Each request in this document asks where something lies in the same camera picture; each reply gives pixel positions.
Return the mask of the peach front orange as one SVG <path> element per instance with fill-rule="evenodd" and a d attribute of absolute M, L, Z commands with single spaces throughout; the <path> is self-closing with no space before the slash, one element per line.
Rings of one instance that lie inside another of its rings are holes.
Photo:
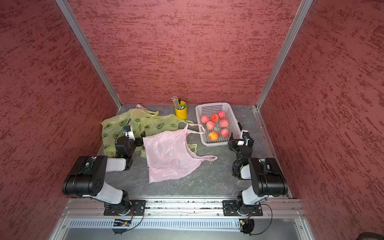
<path fill-rule="evenodd" d="M 217 141 L 219 139 L 219 134 L 216 131 L 212 131 L 209 133 L 210 141 Z"/>

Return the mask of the pink plastic bag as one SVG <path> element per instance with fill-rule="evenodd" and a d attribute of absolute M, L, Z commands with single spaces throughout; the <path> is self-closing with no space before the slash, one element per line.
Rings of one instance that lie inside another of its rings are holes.
<path fill-rule="evenodd" d="M 187 124 L 177 131 L 165 131 L 143 138 L 149 183 L 184 178 L 196 170 L 202 162 L 213 162 L 218 159 L 213 155 L 198 156 L 191 151 L 187 144 L 187 136 L 203 135 L 206 131 L 193 131 L 188 129 L 189 126 L 193 124 Z"/>

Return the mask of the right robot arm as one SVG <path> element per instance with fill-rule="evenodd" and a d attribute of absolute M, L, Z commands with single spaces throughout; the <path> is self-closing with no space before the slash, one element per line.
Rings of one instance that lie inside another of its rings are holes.
<path fill-rule="evenodd" d="M 238 180 L 250 180 L 251 186 L 240 191 L 234 201 L 223 201 L 225 216 L 261 216 L 261 203 L 269 198 L 286 196 L 288 184 L 275 158 L 253 158 L 254 140 L 248 131 L 242 130 L 238 139 L 231 133 L 228 146 L 236 153 L 232 164 L 232 176 Z"/>

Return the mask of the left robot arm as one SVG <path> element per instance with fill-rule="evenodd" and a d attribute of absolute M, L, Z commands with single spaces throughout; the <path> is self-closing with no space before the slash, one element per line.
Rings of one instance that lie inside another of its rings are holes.
<path fill-rule="evenodd" d="M 145 201 L 130 200 L 126 191 L 117 189 L 105 182 L 106 173 L 122 172 L 131 169 L 136 147 L 143 146 L 142 132 L 134 139 L 133 133 L 117 138 L 117 157 L 81 156 L 78 157 L 67 175 L 62 192 L 64 195 L 91 198 L 102 202 L 105 216 L 143 216 Z"/>

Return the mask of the green avocado print bag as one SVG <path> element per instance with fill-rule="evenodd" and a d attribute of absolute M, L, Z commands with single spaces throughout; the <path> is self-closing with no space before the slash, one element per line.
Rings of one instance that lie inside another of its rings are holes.
<path fill-rule="evenodd" d="M 116 141 L 125 135 L 125 126 L 131 127 L 134 137 L 139 138 L 142 132 L 145 132 L 146 136 L 152 136 L 164 131 L 177 131 L 180 123 L 191 124 L 192 121 L 181 120 L 174 114 L 160 116 L 159 112 L 130 109 L 101 122 L 104 154 L 108 157 L 116 156 Z"/>

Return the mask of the white plastic basket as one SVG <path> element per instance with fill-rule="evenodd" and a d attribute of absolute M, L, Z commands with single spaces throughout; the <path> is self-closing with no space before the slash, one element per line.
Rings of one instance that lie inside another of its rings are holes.
<path fill-rule="evenodd" d="M 209 104 L 202 104 L 198 105 L 195 108 L 198 125 L 200 125 L 199 130 L 201 132 L 205 132 L 203 135 L 201 135 L 201 141 L 206 147 L 219 147 L 219 146 L 225 146 L 228 144 L 228 141 L 230 138 L 239 139 L 241 137 L 241 131 L 238 126 L 238 121 L 235 117 L 235 114 L 232 110 L 232 107 L 228 103 L 209 103 Z M 229 121 L 229 126 L 227 129 L 230 131 L 230 136 L 228 138 L 223 138 L 220 134 L 221 129 L 223 129 L 220 126 L 220 120 L 216 122 L 216 126 L 213 130 L 208 130 L 206 128 L 206 124 L 202 124 L 200 121 L 200 118 L 202 115 L 206 115 L 209 118 L 213 114 L 217 114 L 219 111 L 225 111 L 226 117 L 224 119 L 227 119 Z M 210 141 L 209 140 L 209 133 L 212 131 L 216 131 L 219 134 L 219 139 L 217 141 Z"/>

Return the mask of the yellow pencil cup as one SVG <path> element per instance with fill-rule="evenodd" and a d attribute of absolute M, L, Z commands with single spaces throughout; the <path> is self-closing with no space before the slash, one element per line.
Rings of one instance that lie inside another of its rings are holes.
<path fill-rule="evenodd" d="M 188 117 L 188 105 L 186 102 L 181 101 L 180 102 L 180 108 L 175 108 L 176 116 L 181 120 L 186 120 Z"/>

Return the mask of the pencils in cup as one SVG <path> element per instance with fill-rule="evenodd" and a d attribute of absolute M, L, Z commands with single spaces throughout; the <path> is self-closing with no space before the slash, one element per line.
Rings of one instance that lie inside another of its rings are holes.
<path fill-rule="evenodd" d="M 174 96 L 174 97 L 171 97 L 171 100 L 174 104 L 174 107 L 177 109 L 177 110 L 183 110 L 187 107 L 187 104 L 186 103 L 182 103 L 181 99 L 179 99 L 178 97 Z"/>

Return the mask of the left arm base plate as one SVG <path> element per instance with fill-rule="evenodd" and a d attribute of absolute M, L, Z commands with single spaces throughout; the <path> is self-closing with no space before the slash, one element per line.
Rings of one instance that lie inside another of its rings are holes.
<path fill-rule="evenodd" d="M 127 218 L 129 216 L 143 216 L 147 201 L 128 200 L 127 202 L 112 205 L 104 204 L 104 216 L 117 216 Z"/>

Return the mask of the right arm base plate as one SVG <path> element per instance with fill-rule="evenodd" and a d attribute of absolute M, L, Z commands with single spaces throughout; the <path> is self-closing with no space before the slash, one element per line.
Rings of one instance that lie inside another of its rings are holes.
<path fill-rule="evenodd" d="M 260 204 L 245 205 L 241 201 L 224 200 L 222 201 L 224 216 L 262 216 L 263 210 Z"/>

